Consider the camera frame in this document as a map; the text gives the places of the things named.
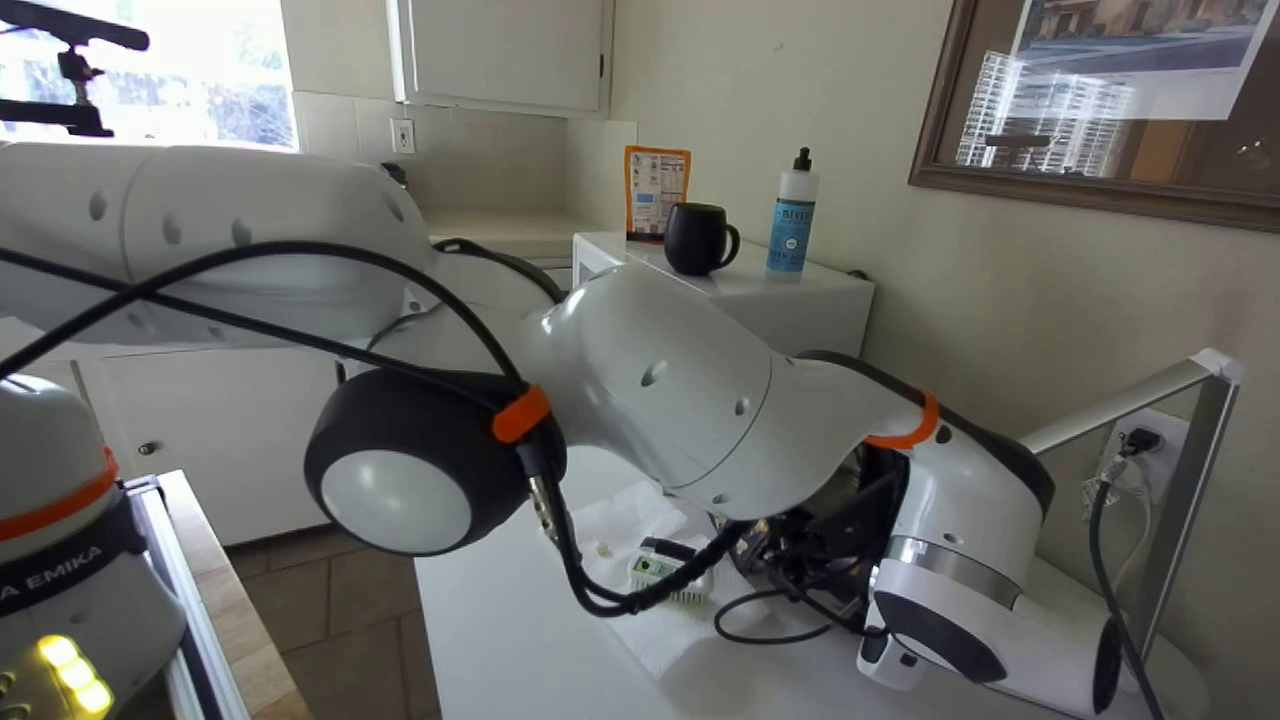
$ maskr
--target white cabinet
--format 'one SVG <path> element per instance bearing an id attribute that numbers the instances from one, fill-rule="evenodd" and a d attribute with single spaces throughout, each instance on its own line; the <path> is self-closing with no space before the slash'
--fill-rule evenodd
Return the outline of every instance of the white cabinet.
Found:
<path id="1" fill-rule="evenodd" d="M 337 390 L 301 350 L 172 350 L 78 359 L 123 478 L 183 467 L 225 544 L 327 525 L 305 448 Z"/>
<path id="2" fill-rule="evenodd" d="M 573 238 L 573 287 L 604 276 L 613 263 L 650 263 L 675 276 L 665 245 L 633 245 L 625 231 Z M 863 351 L 878 304 L 871 279 L 821 263 L 803 263 L 803 276 L 771 276 L 759 245 L 743 245 L 740 257 L 711 276 L 682 279 L 780 351 Z"/>
<path id="3" fill-rule="evenodd" d="M 613 0 L 390 0 L 397 98 L 582 116 L 607 104 Z"/>

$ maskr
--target white robotic arm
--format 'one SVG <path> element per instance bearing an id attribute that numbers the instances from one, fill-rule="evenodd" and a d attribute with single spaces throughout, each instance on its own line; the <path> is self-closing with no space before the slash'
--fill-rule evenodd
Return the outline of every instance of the white robotic arm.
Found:
<path id="1" fill-rule="evenodd" d="M 214 250 L 264 239 L 362 245 L 434 270 L 412 200 L 375 170 L 253 154 L 0 150 L 0 250 L 146 279 Z M 3 318 L 47 329 L 96 302 L 47 287 L 0 263 Z M 172 287 L 320 337 L 371 337 L 403 309 L 403 292 L 403 279 L 382 272 L 291 257 Z M 529 498 L 529 474 L 542 478 L 538 490 L 558 483 L 558 448 L 604 446 L 688 512 L 763 525 L 785 517 L 803 537 L 833 512 L 833 498 L 841 512 L 841 498 L 869 490 L 851 462 L 882 452 L 905 478 L 900 498 L 882 509 L 886 532 L 856 548 L 878 566 L 863 628 L 1061 713 L 1094 717 L 1113 700 L 1121 662 L 1108 620 L 1053 617 L 1022 595 L 1053 498 L 1023 448 L 878 371 L 785 359 L 645 270 L 620 270 L 509 329 L 504 344 L 542 392 L 463 371 L 434 386 L 369 371 L 342 390 L 318 429 L 310 483 L 345 528 L 397 554 L 447 554 L 498 528 Z M 242 339 L 157 309 L 130 311 L 100 337 Z M 529 464 L 534 438 L 548 455 L 542 464 Z M 51 478 L 62 481 L 42 491 L 0 483 L 0 519 L 84 481 Z M 64 517 L 46 541 L 89 519 L 92 512 Z M 23 554 L 32 544 L 0 541 L 0 566 Z M 23 617 L 0 624 L 0 662 L 46 633 L 46 620 L 37 628 Z"/>

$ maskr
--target spray bottle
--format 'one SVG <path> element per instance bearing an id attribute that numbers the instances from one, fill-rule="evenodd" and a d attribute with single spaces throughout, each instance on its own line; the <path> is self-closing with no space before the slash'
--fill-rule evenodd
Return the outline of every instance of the spray bottle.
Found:
<path id="1" fill-rule="evenodd" d="M 769 272 L 796 276 L 803 272 L 809 231 L 818 214 L 818 174 L 809 150 L 780 178 L 769 231 Z"/>

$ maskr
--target white wall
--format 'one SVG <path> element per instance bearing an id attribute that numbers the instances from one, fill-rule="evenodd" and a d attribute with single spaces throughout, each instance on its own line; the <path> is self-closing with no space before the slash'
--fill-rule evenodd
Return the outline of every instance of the white wall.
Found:
<path id="1" fill-rule="evenodd" d="M 400 162 L 410 170 L 412 198 L 429 214 L 563 210 L 563 119 L 468 109 L 400 109 L 393 100 L 383 0 L 281 0 L 281 8 L 305 154 Z M 412 157 L 393 157 L 393 116 L 412 116 Z"/>
<path id="2" fill-rule="evenodd" d="M 812 144 L 812 257 L 886 287 L 869 358 L 1014 438 L 1202 344 L 1249 359 L 1167 633 L 1208 671 L 1218 717 L 1271 717 L 1280 238 L 907 188 L 946 26 L 930 0 L 620 0 L 617 119 L 573 129 L 575 214 L 620 230 L 635 136 L 692 150 L 692 193 L 759 239 L 775 174 Z M 1065 560 L 1087 452 L 1053 464 Z"/>

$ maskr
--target tiled floor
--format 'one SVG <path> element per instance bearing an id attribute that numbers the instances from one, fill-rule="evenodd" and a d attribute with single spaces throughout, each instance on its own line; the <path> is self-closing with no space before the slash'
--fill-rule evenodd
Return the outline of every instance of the tiled floor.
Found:
<path id="1" fill-rule="evenodd" d="M 412 560 L 337 528 L 229 554 L 318 720 L 436 720 Z"/>

